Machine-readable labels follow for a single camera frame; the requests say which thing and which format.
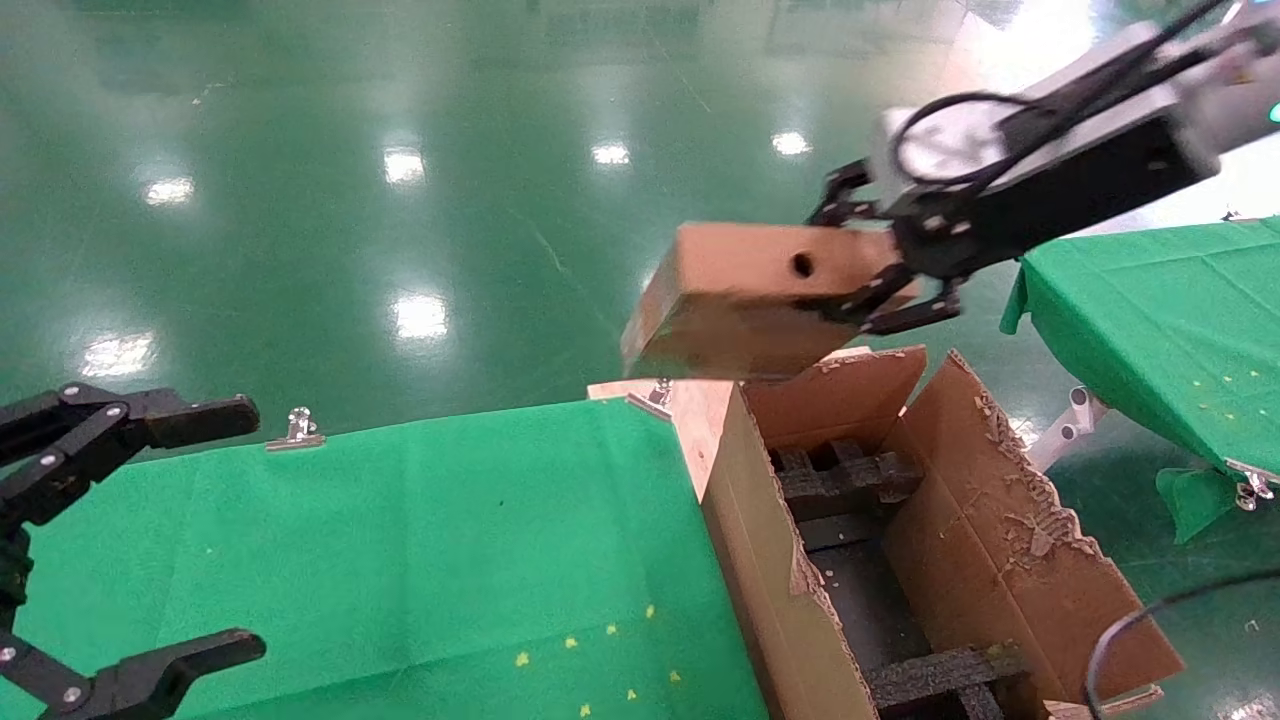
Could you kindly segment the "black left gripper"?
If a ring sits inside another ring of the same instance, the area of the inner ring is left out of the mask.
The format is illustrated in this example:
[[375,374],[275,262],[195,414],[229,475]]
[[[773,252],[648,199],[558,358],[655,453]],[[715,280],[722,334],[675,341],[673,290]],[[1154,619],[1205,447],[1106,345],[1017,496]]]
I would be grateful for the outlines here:
[[[128,395],[68,384],[1,410],[1,611],[27,601],[29,533],[147,448],[183,448],[260,428],[243,395],[192,404],[172,388]],[[41,719],[169,719],[202,676],[251,664],[262,637],[224,630],[119,660],[86,676],[35,644],[1,633],[1,673],[45,705]]]

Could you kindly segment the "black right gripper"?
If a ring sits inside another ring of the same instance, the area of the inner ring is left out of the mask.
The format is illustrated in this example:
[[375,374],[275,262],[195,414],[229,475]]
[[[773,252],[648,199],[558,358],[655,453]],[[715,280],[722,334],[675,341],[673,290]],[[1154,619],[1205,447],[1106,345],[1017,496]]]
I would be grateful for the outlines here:
[[[861,288],[826,300],[826,320],[859,334],[890,336],[963,313],[959,290],[987,266],[1051,240],[1167,197],[1221,168],[1220,151],[1175,105],[1126,105],[1082,122],[973,192],[1046,114],[1009,105],[956,105],[914,120],[911,108],[884,115],[884,210],[901,256]],[[831,170],[808,217],[810,227],[884,222],[858,193],[872,183],[868,158]],[[916,274],[938,292],[890,309]]]

